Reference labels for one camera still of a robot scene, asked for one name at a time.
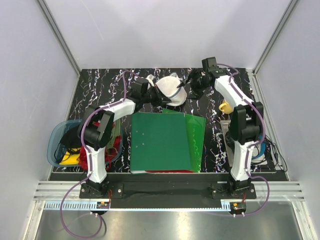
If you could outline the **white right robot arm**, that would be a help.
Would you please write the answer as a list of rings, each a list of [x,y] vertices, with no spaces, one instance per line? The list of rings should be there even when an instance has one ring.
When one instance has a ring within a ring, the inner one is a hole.
[[[234,160],[230,170],[233,182],[227,185],[227,192],[236,199],[245,192],[241,182],[251,177],[250,162],[254,146],[263,142],[266,135],[264,106],[253,101],[237,86],[234,81],[234,76],[239,73],[237,69],[230,73],[227,68],[231,67],[217,63],[215,57],[201,62],[202,69],[193,69],[180,86],[190,86],[188,98],[193,100],[200,99],[207,88],[214,87],[232,108],[229,134],[234,141]]]

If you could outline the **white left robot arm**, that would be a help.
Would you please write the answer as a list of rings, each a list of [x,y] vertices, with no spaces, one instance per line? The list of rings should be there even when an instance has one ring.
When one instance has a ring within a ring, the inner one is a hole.
[[[129,92],[120,100],[107,105],[89,105],[78,128],[78,137],[85,149],[87,177],[92,184],[90,192],[97,198],[108,193],[105,149],[112,137],[113,124],[122,117],[138,112],[144,104],[156,103],[163,95],[155,84],[153,75],[139,78],[131,84]]]

